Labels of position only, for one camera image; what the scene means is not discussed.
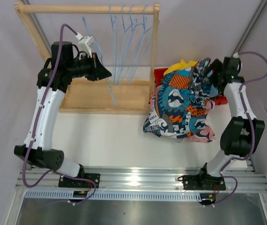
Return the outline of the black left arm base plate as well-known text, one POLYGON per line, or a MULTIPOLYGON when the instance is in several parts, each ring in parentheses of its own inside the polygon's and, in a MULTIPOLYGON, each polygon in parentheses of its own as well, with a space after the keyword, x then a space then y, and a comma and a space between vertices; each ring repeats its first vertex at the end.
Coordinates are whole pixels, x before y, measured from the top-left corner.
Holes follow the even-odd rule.
MULTIPOLYGON (((84 179, 91 180, 95 183, 96 187, 99 188, 100 183, 100 174, 99 173, 86 173, 84 179)), ((90 182, 83 180, 75 180, 70 178, 60 178, 58 187, 60 188, 93 188, 94 185, 90 182)))

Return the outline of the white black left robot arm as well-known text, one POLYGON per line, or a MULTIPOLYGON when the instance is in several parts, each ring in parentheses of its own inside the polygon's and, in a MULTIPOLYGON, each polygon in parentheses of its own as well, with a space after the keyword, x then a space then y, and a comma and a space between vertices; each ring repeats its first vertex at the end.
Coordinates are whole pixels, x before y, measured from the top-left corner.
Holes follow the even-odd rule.
POLYGON ((90 47, 83 41, 77 45, 63 41, 61 50, 59 42, 51 45, 52 56, 37 76, 37 101, 30 130, 23 145, 14 149, 25 164, 69 176, 76 188, 85 183, 83 166, 67 159, 63 151, 53 149, 52 137, 59 107, 72 80, 85 77, 99 81, 111 76, 90 47))

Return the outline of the yellow shorts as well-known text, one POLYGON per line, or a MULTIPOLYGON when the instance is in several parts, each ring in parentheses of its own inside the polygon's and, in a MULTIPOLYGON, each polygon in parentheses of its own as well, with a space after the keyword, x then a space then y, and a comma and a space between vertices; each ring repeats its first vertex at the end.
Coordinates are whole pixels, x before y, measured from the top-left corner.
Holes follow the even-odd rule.
POLYGON ((173 72, 173 71, 176 71, 176 70, 179 70, 179 69, 185 69, 185 68, 188 68, 188 67, 193 67, 197 64, 197 61, 193 61, 193 60, 190 60, 188 62, 185 62, 183 59, 180 60, 179 63, 176 63, 176 64, 173 64, 171 66, 169 66, 169 68, 164 72, 163 75, 166 75, 170 72, 173 72))

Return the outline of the pink white patterned shorts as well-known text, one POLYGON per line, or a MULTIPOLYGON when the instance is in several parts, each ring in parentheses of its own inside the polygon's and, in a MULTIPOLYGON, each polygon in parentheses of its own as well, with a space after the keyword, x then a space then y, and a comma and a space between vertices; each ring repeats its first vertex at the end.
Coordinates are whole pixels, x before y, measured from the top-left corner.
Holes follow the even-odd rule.
POLYGON ((153 133, 158 137, 166 136, 178 141, 186 139, 193 142, 209 143, 215 140, 215 133, 206 121, 207 114, 215 106, 213 100, 206 100, 204 108, 193 108, 191 105, 182 104, 181 101, 184 98, 177 89, 174 89, 172 95, 179 102, 179 109, 174 107, 165 109, 157 104, 161 88, 162 85, 158 86, 150 97, 149 114, 143 125, 144 133, 153 133))

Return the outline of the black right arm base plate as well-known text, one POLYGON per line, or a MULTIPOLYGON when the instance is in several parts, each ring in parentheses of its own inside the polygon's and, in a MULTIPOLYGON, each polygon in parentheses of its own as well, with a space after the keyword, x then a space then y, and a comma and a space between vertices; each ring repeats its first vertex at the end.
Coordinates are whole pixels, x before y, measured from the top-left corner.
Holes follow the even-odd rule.
POLYGON ((182 175, 177 178, 177 181, 183 183, 184 190, 226 190, 225 181, 222 177, 205 178, 200 175, 182 175))

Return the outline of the blue orange patchwork shorts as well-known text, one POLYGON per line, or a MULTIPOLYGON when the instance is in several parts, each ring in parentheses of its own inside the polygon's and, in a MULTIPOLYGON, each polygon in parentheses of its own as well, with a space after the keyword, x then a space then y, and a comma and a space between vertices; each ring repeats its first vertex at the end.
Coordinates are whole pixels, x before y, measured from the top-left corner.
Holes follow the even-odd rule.
POLYGON ((213 99, 219 95, 219 91, 214 86, 204 88, 202 79, 204 70, 211 63, 210 58, 205 58, 197 62, 193 67, 179 69, 163 76, 161 83, 162 88, 158 94, 157 104, 165 109, 174 107, 179 109, 179 102, 172 95, 174 89, 184 98, 182 104, 193 108, 201 109, 206 106, 205 101, 213 99))

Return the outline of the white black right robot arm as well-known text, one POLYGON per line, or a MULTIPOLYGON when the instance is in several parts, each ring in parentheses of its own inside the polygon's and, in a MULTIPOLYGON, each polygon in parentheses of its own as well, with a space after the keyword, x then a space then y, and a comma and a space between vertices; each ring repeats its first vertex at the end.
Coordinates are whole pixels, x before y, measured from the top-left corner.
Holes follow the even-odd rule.
POLYGON ((245 80, 238 75, 241 66, 240 58, 226 57, 223 61, 214 60, 204 71, 210 83, 227 98, 231 114, 221 135, 221 149, 199 172, 197 182, 204 190, 215 187, 224 190, 225 169, 236 161, 250 158, 265 129, 264 121, 258 120, 250 107, 245 80))

